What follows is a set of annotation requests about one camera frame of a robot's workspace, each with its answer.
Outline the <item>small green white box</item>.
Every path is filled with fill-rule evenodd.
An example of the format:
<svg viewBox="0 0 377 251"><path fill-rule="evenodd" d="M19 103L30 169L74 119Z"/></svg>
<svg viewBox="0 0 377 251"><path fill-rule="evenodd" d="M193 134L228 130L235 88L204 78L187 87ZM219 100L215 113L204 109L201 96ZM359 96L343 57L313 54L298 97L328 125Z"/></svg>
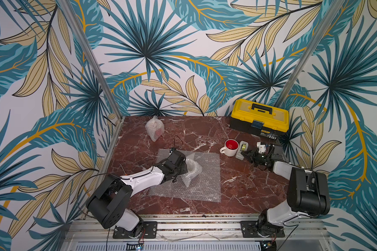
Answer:
<svg viewBox="0 0 377 251"><path fill-rule="evenodd" d="M239 144L239 148L237 150L237 153L235 155L235 158L239 160L244 160L243 152L246 152L248 150L248 142L241 141Z"/></svg>

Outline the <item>front aluminium rail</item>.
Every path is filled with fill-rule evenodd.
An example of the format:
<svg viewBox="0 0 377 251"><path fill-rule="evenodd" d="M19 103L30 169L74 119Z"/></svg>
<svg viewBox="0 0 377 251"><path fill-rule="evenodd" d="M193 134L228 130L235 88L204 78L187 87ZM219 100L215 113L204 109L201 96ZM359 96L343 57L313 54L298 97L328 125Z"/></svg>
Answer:
<svg viewBox="0 0 377 251"><path fill-rule="evenodd" d="M114 239L94 220L77 220L67 232L62 251L332 251L321 220L301 219L287 224L283 236L245 238L243 221L255 214L143 215L156 225L138 239Z"/></svg>

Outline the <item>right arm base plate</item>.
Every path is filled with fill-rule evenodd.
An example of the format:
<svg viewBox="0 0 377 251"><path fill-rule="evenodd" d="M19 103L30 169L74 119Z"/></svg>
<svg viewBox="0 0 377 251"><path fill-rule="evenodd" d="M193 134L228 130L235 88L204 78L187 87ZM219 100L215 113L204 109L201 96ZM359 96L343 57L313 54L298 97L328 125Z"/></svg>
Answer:
<svg viewBox="0 0 377 251"><path fill-rule="evenodd" d="M241 221L240 229L243 238L285 237L283 227L273 225L269 222L259 223L258 221Z"/></svg>

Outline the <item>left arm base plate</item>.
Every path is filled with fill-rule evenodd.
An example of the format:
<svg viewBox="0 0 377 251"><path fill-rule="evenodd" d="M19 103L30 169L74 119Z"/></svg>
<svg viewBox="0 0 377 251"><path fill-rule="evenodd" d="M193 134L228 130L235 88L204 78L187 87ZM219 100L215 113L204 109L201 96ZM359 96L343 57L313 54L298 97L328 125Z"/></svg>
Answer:
<svg viewBox="0 0 377 251"><path fill-rule="evenodd" d="M128 231L121 227L115 227L113 239L155 239L157 236L158 223L156 221L139 221L136 227Z"/></svg>

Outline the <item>aluminium frame post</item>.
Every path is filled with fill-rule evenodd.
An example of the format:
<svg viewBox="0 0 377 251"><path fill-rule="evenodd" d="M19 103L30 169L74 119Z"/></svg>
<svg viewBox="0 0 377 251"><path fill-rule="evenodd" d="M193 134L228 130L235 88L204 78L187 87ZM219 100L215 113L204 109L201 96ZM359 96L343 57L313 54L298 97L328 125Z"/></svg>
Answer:
<svg viewBox="0 0 377 251"><path fill-rule="evenodd" d="M308 46L305 48L304 53L300 57L299 62L297 63L292 74L290 75L287 83L285 84L284 88L282 88L279 98L274 103L275 106L277 107L282 106L285 98L288 96L299 74L303 70L308 59L312 56L319 42L323 39L326 31L329 29L332 21L334 20L336 14L340 11L344 2L345 2L344 0L334 1L332 5L329 7L329 9L327 10L327 14L325 15L325 17L322 18L321 24L316 29L315 35L311 38Z"/></svg>
<svg viewBox="0 0 377 251"><path fill-rule="evenodd" d="M82 51L85 53L88 63L90 64L94 74L96 75L96 78L98 79L98 82L107 97L110 107L113 110L114 114L117 117L117 120L122 122L123 116L121 115L119 111L119 107L117 103L114 100L114 97L111 93L111 90L106 82L106 79L103 75L103 72L100 69L100 66L94 56L94 53L92 51L92 48L88 42L88 39L83 31L82 25L79 23L76 13L73 10L70 1L66 0L59 0L58 1L60 7L62 8L65 18L68 21L72 31L74 32L77 41L79 42Z"/></svg>

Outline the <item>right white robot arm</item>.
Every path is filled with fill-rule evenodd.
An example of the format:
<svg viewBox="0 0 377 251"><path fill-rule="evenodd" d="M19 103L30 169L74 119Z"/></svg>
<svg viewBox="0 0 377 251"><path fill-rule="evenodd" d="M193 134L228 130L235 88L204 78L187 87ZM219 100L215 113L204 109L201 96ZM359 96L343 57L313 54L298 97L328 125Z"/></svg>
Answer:
<svg viewBox="0 0 377 251"><path fill-rule="evenodd" d="M267 151L265 145L259 144L255 150L241 153L251 164L264 166L289 181L286 200L263 211L258 217L257 229L278 231L295 219L327 215L331 209L327 176L286 162L274 153L274 148Z"/></svg>

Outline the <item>yellow black toolbox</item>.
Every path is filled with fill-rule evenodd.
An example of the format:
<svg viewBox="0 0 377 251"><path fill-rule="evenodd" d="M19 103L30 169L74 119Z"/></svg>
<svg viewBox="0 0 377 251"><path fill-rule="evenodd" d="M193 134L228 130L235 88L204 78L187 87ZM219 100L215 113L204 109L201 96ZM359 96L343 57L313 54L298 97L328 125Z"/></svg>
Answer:
<svg viewBox="0 0 377 251"><path fill-rule="evenodd" d="M230 116L230 128L275 140L289 130L287 110L239 99Z"/></svg>

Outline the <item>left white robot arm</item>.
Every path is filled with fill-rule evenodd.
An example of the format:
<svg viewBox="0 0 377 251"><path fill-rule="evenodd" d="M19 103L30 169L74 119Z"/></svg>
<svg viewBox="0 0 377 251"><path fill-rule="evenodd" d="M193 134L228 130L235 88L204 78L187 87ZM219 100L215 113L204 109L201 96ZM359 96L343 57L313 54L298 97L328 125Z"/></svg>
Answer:
<svg viewBox="0 0 377 251"><path fill-rule="evenodd" d="M182 152L172 149L166 159L142 172L127 176L107 174L85 206L104 229L123 228L137 236L142 231L143 220L127 209L131 197L152 186L174 182L178 176L186 174L185 160Z"/></svg>

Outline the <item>left aluminium frame post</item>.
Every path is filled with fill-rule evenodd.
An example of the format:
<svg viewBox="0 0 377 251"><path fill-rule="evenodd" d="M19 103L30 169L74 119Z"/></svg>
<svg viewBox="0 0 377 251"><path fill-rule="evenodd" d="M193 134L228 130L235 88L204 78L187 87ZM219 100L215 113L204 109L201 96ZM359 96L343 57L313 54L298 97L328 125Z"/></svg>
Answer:
<svg viewBox="0 0 377 251"><path fill-rule="evenodd" d="M100 66L94 56L94 53L92 51L92 48L88 42L88 39L83 31L82 25L79 23L76 13L73 10L70 1L66 0L59 0L58 1L60 7L62 8L65 18L68 21L72 31L74 32L77 41L79 42L82 51L85 53L88 63L90 64L94 74L96 75L96 78L98 79L98 82L107 97L110 107L113 110L114 114L117 117L117 120L122 122L123 116L121 115L119 111L119 107L117 103L114 100L114 97L111 93L111 90L106 82L106 79L103 75L103 72L100 69Z"/></svg>

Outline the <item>right aluminium frame post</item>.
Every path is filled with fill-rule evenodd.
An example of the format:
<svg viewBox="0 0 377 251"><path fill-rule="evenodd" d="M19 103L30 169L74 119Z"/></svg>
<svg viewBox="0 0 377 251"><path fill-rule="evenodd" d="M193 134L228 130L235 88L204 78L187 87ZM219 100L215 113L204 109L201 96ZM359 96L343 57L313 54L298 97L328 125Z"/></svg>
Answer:
<svg viewBox="0 0 377 251"><path fill-rule="evenodd" d="M332 5L329 7L329 9L327 10L327 14L325 15L325 17L322 18L321 24L316 29L315 35L311 38L308 46L305 48L304 53L300 57L299 62L297 63L292 74L290 75L287 83L285 84L284 88L282 88L279 98L274 103L275 106L277 107L282 106L285 98L288 96L299 74L303 70L308 59L312 56L319 42L323 39L326 31L329 29L332 21L334 20L336 14L340 11L344 2L345 2L344 0L334 1Z"/></svg>

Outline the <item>white mug red inside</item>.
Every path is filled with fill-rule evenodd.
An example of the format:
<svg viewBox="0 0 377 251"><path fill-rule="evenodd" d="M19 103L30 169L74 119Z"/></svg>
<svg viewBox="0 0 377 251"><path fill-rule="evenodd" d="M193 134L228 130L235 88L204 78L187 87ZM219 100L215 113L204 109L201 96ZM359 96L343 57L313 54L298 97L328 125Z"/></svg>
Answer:
<svg viewBox="0 0 377 251"><path fill-rule="evenodd" d="M239 143L234 139L228 139L225 141L224 146L220 149L220 153L227 157L233 157L236 155L239 149Z"/></svg>

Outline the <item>clear bubble wrap sheet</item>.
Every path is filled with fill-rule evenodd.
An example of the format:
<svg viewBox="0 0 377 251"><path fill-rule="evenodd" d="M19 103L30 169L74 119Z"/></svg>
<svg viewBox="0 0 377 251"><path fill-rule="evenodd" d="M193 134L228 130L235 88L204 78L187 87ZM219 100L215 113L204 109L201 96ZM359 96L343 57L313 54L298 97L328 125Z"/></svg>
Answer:
<svg viewBox="0 0 377 251"><path fill-rule="evenodd" d="M163 122L157 116L151 118L145 125L148 136L156 142L165 132Z"/></svg>
<svg viewBox="0 0 377 251"><path fill-rule="evenodd" d="M221 167L217 153L182 151L186 156L188 173L151 187L149 195L221 202Z"/></svg>

